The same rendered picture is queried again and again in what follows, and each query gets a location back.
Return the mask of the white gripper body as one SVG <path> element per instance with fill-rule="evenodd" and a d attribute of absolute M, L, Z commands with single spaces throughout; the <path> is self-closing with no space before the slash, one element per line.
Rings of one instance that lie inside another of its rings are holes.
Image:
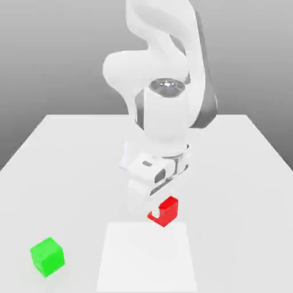
<path fill-rule="evenodd" d="M 128 207 L 155 207 L 167 199 L 175 190 L 185 185 L 188 169 L 158 184 L 147 184 L 139 179 L 129 179 L 127 186 Z"/>

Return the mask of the small red cube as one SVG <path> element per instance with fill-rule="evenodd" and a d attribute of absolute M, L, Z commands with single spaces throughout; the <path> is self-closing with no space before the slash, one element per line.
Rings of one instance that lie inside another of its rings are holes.
<path fill-rule="evenodd" d="M 154 221 L 162 227 L 165 227 L 177 217 L 178 206 L 178 199 L 170 196 L 160 204 L 160 217 L 153 217 L 151 212 L 149 212 L 148 219 Z"/>

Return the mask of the small green cube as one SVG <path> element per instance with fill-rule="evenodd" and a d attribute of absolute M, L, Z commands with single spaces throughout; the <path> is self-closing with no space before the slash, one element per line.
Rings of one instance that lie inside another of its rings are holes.
<path fill-rule="evenodd" d="M 48 237 L 30 249 L 35 268 L 45 278 L 65 265 L 65 256 L 62 247 Z"/>

